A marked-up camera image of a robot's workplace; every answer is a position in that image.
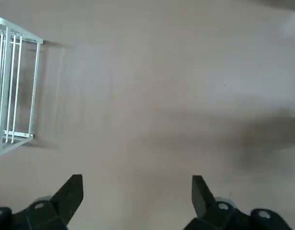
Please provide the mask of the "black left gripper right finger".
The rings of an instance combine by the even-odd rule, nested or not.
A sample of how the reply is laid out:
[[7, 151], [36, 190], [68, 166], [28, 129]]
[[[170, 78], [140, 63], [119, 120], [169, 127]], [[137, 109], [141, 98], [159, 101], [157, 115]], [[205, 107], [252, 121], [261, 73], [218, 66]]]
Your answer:
[[192, 177], [192, 204], [196, 212], [186, 230], [290, 230], [276, 212], [253, 209], [249, 215], [228, 200], [216, 199], [201, 175]]

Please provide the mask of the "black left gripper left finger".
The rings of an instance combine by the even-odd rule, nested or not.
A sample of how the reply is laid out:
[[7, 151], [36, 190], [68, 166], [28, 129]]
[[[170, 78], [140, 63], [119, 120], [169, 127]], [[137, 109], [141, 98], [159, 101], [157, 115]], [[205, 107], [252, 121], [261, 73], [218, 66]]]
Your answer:
[[67, 230], [82, 201], [83, 177], [74, 174], [53, 196], [39, 198], [17, 213], [0, 207], [0, 230]]

